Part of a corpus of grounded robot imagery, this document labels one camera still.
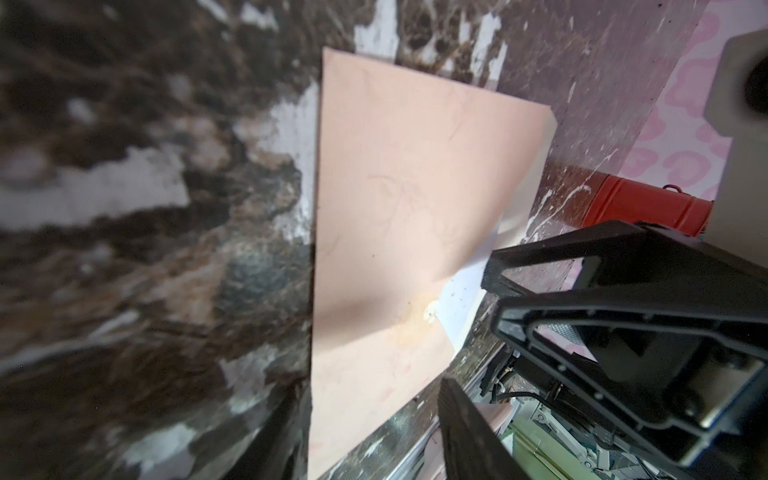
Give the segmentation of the beige envelope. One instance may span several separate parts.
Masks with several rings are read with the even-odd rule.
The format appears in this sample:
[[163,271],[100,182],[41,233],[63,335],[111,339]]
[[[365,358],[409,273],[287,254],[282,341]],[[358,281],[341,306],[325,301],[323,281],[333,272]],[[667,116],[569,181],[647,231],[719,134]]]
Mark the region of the beige envelope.
[[335,467],[461,348],[449,281],[525,230],[544,104],[325,49],[308,476]]

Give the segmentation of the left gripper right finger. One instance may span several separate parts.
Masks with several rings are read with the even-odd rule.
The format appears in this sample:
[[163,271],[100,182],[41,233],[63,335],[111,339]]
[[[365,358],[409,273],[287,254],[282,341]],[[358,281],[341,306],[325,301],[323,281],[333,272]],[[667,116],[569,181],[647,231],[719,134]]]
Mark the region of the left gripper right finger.
[[530,479],[452,378],[441,379],[438,413],[449,480]]

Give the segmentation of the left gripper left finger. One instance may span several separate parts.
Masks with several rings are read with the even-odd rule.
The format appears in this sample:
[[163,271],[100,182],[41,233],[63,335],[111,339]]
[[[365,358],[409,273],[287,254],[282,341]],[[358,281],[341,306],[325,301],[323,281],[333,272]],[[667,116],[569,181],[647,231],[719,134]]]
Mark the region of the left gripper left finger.
[[310,380],[295,381],[223,479],[306,479],[311,410]]

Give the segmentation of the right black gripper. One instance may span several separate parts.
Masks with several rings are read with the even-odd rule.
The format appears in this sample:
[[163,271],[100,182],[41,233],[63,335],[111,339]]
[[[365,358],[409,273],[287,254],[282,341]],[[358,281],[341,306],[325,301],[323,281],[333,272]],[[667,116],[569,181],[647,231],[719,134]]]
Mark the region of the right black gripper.
[[[553,292],[557,287],[578,289]],[[767,269],[646,222],[492,252],[495,335],[652,460],[761,479]]]

